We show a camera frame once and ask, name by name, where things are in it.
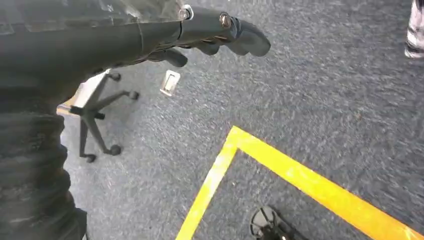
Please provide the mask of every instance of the chair leg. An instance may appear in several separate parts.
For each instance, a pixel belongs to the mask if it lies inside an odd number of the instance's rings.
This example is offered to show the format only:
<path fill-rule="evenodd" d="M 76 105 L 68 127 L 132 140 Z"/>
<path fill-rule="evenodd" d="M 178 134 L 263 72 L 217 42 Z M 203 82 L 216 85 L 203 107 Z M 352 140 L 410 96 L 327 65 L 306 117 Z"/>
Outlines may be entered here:
<path fill-rule="evenodd" d="M 87 158 L 87 162 L 92 163 L 94 160 L 96 160 L 96 155 L 86 154 L 88 128 L 83 118 L 80 119 L 79 125 L 79 156 L 81 158 Z"/>
<path fill-rule="evenodd" d="M 108 149 L 103 141 L 102 134 L 100 133 L 99 128 L 97 127 L 96 120 L 93 115 L 86 115 L 82 117 L 85 124 L 87 124 L 88 129 L 90 130 L 94 140 L 99 145 L 103 153 L 109 155 L 119 155 L 121 153 L 121 147 L 118 145 L 113 145 L 110 149 Z"/>
<path fill-rule="evenodd" d="M 94 112 L 98 112 L 104 107 L 108 106 L 109 104 L 113 103 L 114 101 L 118 100 L 122 96 L 130 96 L 130 92 L 128 91 L 120 91 L 118 93 L 115 93 L 111 96 L 108 96 L 96 103 L 94 103 L 92 106 L 90 106 L 91 110 Z"/>

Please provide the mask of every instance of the gray carpet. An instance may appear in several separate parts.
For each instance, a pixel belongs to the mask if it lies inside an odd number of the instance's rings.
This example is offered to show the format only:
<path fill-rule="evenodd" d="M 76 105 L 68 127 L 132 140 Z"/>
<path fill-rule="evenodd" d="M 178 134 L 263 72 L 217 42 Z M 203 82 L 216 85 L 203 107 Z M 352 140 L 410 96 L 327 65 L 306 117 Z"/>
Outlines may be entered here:
<path fill-rule="evenodd" d="M 410 1 L 192 0 L 264 29 L 263 58 L 223 47 L 184 50 L 189 64 L 119 69 L 117 89 L 140 92 L 107 107 L 99 122 L 121 156 L 78 157 L 79 120 L 67 117 L 65 168 L 92 240 L 176 237 L 231 126 L 238 126 L 424 234 L 423 62 L 404 57 Z M 167 69 L 175 95 L 160 93 Z M 271 205 L 310 240 L 367 239 L 242 152 L 193 239 L 252 239 L 256 208 Z"/>

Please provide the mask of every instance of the metal screw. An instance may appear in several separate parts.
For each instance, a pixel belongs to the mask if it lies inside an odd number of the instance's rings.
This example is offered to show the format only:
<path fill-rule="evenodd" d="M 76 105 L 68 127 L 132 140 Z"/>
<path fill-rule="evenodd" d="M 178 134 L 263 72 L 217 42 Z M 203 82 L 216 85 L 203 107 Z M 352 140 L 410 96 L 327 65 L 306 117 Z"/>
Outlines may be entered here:
<path fill-rule="evenodd" d="M 223 12 L 219 16 L 219 22 L 221 23 L 221 26 L 225 29 L 229 29 L 231 27 L 231 17 L 228 15 L 228 13 Z"/>
<path fill-rule="evenodd" d="M 185 8 L 179 10 L 179 19 L 181 19 L 181 20 L 187 20 L 187 19 L 190 19 L 190 17 L 191 16 L 190 16 L 190 11 L 189 10 L 187 10 Z"/>

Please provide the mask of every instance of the office chair base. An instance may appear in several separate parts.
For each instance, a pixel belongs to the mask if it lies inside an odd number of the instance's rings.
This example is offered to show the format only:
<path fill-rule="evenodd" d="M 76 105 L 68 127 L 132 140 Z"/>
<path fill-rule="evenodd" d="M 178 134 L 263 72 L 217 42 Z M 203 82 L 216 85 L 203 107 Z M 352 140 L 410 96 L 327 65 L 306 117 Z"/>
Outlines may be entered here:
<path fill-rule="evenodd" d="M 120 155 L 122 152 L 122 147 L 119 145 L 112 145 L 110 147 L 109 153 L 112 156 Z"/>
<path fill-rule="evenodd" d="M 97 158 L 97 156 L 94 154 L 87 154 L 85 157 L 87 158 L 87 163 L 89 164 L 93 163 Z"/>
<path fill-rule="evenodd" d="M 132 100 L 137 100 L 139 99 L 140 93 L 136 92 L 136 91 L 132 91 L 129 93 L 129 98 Z"/>

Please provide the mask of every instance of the yellow tape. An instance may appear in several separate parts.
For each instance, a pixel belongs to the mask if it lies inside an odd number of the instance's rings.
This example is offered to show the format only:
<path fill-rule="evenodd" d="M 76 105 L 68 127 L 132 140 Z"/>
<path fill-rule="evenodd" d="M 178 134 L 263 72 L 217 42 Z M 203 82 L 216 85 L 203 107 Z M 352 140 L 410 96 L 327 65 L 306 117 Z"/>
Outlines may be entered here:
<path fill-rule="evenodd" d="M 237 135 L 232 134 L 232 132 L 233 130 L 229 132 L 221 152 L 218 154 L 212 168 L 207 173 L 206 179 L 194 200 L 193 206 L 191 206 L 188 211 L 187 217 L 179 230 L 176 240 L 190 240 L 195 234 L 196 228 L 211 202 L 212 196 L 217 190 L 218 185 L 236 154 L 237 147 L 233 143 L 237 142 L 237 140 L 233 137 Z"/>
<path fill-rule="evenodd" d="M 188 212 L 177 240 L 190 240 L 219 183 L 240 149 L 375 240 L 424 240 L 424 236 L 303 166 L 258 138 L 233 127 Z"/>

